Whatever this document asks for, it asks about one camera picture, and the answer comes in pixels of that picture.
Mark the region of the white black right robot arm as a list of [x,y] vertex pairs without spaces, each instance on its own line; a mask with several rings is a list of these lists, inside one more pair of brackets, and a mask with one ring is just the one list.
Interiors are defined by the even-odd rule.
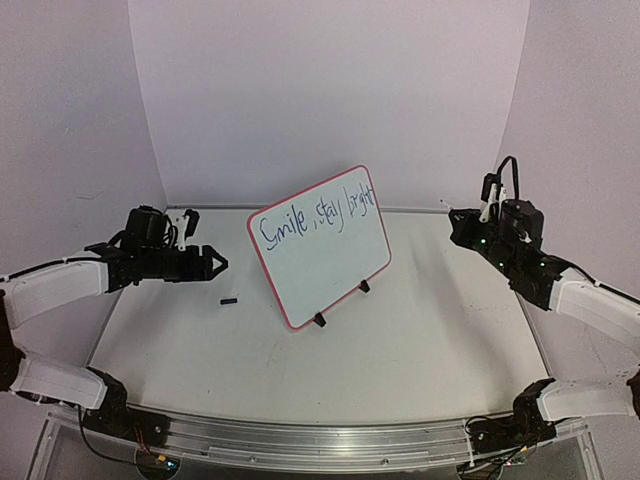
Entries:
[[[529,304],[581,321],[639,351],[639,302],[575,263],[542,249],[544,216],[529,201],[508,199],[485,210],[452,209],[450,239],[475,251]],[[546,379],[514,402],[520,422],[551,423],[572,417],[638,416],[639,377],[612,380]]]

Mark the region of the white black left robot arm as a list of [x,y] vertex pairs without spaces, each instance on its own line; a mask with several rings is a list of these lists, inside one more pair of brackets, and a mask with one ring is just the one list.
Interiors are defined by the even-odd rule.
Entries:
[[156,421],[130,407],[128,391],[111,374],[83,366],[61,349],[45,350],[27,336],[53,320],[70,335],[76,320],[62,320],[83,306],[105,306],[110,296],[144,281],[210,282],[228,267],[211,245],[192,239],[200,215],[176,215],[152,206],[132,209],[111,239],[1,277],[1,391],[33,403],[63,404],[80,412],[83,427],[130,435]]

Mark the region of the aluminium table edge rail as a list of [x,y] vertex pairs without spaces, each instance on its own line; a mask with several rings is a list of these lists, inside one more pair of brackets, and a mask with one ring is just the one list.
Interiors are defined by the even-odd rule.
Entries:
[[[195,209],[195,210],[249,210],[258,211],[266,208],[266,205],[256,204],[219,204],[219,205],[204,205],[204,204],[169,204],[166,209],[179,210],[179,209]],[[379,208],[381,212],[385,213],[419,213],[419,214],[448,214],[450,210],[440,205],[439,208],[409,208],[409,207],[389,207],[382,206]]]

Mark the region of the pink framed whiteboard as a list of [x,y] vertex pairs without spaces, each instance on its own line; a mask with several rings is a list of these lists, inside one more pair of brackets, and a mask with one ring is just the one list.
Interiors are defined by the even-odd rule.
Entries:
[[369,169],[344,172],[247,219],[257,258],[287,327],[325,325],[326,312],[392,261]]

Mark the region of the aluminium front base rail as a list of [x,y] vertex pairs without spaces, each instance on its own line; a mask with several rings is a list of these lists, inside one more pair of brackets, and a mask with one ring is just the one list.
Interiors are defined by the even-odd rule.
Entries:
[[585,422],[502,451],[490,418],[396,424],[280,424],[148,409],[162,423],[142,437],[110,437],[52,409],[31,479],[419,478],[599,479]]

